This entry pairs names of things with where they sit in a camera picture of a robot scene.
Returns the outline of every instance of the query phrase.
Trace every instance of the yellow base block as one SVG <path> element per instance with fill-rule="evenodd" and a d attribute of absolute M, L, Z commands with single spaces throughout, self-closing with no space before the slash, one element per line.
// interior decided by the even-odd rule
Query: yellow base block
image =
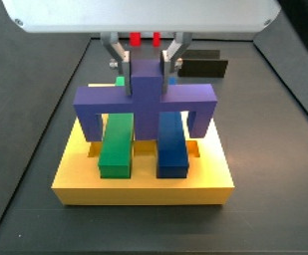
<path fill-rule="evenodd" d="M 101 179 L 98 157 L 89 157 L 90 143 L 85 141 L 79 122 L 75 121 L 53 183 L 53 190 L 62 203 L 224 204 L 233 190 L 233 182 L 214 124 L 210 124 L 205 138 L 189 139 L 188 134 L 185 137 L 186 140 L 196 140 L 189 142 L 192 151 L 186 179 L 156 178 L 156 155 L 146 151 L 152 145 L 140 143 L 134 144 L 131 179 Z"/>

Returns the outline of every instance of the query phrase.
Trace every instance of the gray table surface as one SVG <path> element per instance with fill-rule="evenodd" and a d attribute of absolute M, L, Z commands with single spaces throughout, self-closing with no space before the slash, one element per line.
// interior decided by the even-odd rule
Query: gray table surface
<path fill-rule="evenodd" d="M 224 79 L 178 79 L 212 83 L 217 93 L 214 121 L 236 185 L 228 203 L 61 204 L 50 186 L 75 119 L 75 87 L 115 79 L 94 41 L 0 224 L 0 254 L 308 253 L 308 116 L 252 43 L 197 41 L 190 49 L 218 49 L 229 60 Z"/>

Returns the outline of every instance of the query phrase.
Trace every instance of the block structure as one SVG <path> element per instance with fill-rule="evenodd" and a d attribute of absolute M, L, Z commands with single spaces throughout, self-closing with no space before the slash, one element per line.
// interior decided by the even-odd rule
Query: block structure
<path fill-rule="evenodd" d="M 74 108 L 86 141 L 101 141 L 103 121 L 101 114 L 134 113 L 135 139 L 157 139 L 158 114 L 189 111 L 190 137 L 204 137 L 217 103 L 212 85 L 173 86 L 161 94 L 162 73 L 158 60 L 131 61 L 131 90 L 123 87 L 79 87 Z"/>
<path fill-rule="evenodd" d="M 130 179 L 101 178 L 97 157 L 87 157 L 90 143 L 79 123 L 75 122 L 53 190 L 67 205 L 176 205 L 224 204 L 233 190 L 230 172 L 225 162 L 213 122 L 202 139 L 186 141 L 197 144 L 200 156 L 189 156 L 188 178 L 156 178 L 157 155 L 154 141 L 134 141 Z"/>

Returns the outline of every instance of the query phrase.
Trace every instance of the green rectangular block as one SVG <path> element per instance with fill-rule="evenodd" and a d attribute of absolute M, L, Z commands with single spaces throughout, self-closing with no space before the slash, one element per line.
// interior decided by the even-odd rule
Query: green rectangular block
<path fill-rule="evenodd" d="M 117 86 L 125 78 L 117 78 Z M 101 178 L 130 178 L 133 158 L 134 115 L 109 115 L 98 167 Z"/>

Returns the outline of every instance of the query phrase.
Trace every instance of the black mat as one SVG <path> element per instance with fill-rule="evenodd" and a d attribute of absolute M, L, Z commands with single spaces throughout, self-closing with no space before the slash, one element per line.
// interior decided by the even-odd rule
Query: black mat
<path fill-rule="evenodd" d="M 216 126 L 236 185 L 228 203 L 61 204 L 51 183 L 75 119 L 75 87 L 115 80 L 94 41 L 0 224 L 0 254 L 308 252 L 308 116 L 252 43 L 197 41 L 190 48 L 218 49 L 229 60 L 224 79 L 178 78 L 212 83 L 217 93 Z M 152 42 L 145 50 L 156 51 Z"/>
<path fill-rule="evenodd" d="M 0 218 L 89 42 L 26 34 L 0 3 Z"/>
<path fill-rule="evenodd" d="M 308 52 L 283 12 L 255 45 L 308 112 Z"/>

